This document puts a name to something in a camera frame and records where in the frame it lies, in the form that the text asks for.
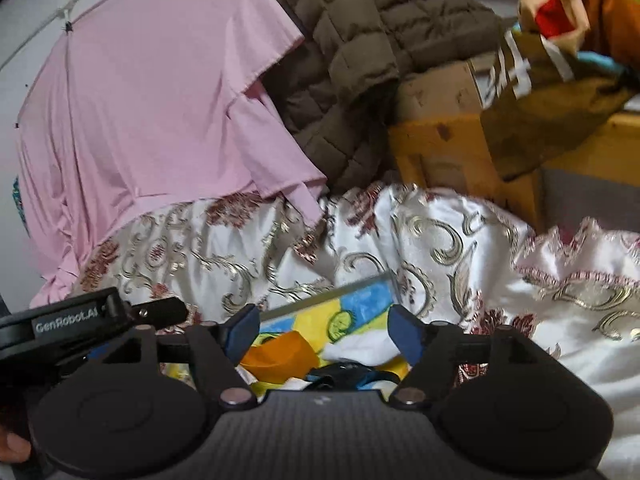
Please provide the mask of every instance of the brown quilted jacket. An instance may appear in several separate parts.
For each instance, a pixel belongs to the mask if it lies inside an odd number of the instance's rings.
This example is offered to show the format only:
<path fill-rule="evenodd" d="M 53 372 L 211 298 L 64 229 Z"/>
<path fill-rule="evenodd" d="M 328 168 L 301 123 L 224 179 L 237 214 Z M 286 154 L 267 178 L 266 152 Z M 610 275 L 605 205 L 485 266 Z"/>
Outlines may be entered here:
<path fill-rule="evenodd" d="M 402 78 L 494 50 L 500 38 L 497 16 L 473 0 L 277 1 L 305 42 L 262 82 L 332 192 L 366 187 L 381 169 Z"/>

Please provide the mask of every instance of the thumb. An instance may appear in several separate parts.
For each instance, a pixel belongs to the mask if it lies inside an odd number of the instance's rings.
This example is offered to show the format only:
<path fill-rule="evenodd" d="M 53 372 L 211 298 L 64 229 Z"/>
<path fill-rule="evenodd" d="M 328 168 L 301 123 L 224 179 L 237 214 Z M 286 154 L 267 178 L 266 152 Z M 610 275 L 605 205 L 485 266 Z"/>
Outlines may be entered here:
<path fill-rule="evenodd" d="M 0 462 L 26 462 L 31 454 L 31 444 L 15 433 L 0 430 Z"/>

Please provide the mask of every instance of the pink fabric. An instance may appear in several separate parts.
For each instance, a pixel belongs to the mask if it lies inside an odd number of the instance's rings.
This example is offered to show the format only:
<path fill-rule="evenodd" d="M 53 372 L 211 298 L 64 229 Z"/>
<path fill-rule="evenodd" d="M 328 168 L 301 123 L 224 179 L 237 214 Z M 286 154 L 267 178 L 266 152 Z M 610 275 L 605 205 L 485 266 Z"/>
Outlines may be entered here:
<path fill-rule="evenodd" d="M 324 176 L 257 77 L 301 39 L 275 0 L 105 0 L 60 38 L 23 105 L 20 190 L 63 299 L 92 249 L 174 202 L 284 192 L 308 224 Z"/>

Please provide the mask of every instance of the floral bedspread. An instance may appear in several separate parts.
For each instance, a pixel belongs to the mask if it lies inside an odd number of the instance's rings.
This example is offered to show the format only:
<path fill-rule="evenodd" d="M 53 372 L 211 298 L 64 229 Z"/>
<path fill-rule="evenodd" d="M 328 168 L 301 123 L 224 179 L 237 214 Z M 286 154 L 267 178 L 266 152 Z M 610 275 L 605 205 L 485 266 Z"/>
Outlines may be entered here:
<path fill-rule="evenodd" d="M 423 319 L 478 334 L 508 323 L 548 349 L 614 411 L 603 473 L 640 478 L 639 235 L 586 219 L 574 235 L 535 236 L 491 203 L 441 189 L 373 184 L 321 204 L 315 233 L 283 198 L 156 210 L 94 251 L 74 293 L 117 286 L 134 304 L 173 294 L 190 322 L 222 321 L 247 303 L 277 308 L 391 270 Z M 484 372 L 466 366 L 460 380 Z"/>

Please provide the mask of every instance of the wall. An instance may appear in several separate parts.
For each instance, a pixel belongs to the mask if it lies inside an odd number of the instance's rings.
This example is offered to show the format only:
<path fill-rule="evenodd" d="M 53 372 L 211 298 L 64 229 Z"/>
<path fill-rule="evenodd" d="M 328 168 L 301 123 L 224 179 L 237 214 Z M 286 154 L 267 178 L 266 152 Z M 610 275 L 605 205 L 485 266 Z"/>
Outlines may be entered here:
<path fill-rule="evenodd" d="M 0 2 L 0 64 L 56 9 L 69 0 L 3 0 Z M 71 18 L 99 0 L 81 0 Z M 0 294 L 10 310 L 28 306 L 42 285 L 33 266 L 27 233 L 12 199 L 18 171 L 15 118 L 53 44 L 63 20 L 51 23 L 0 72 Z"/>

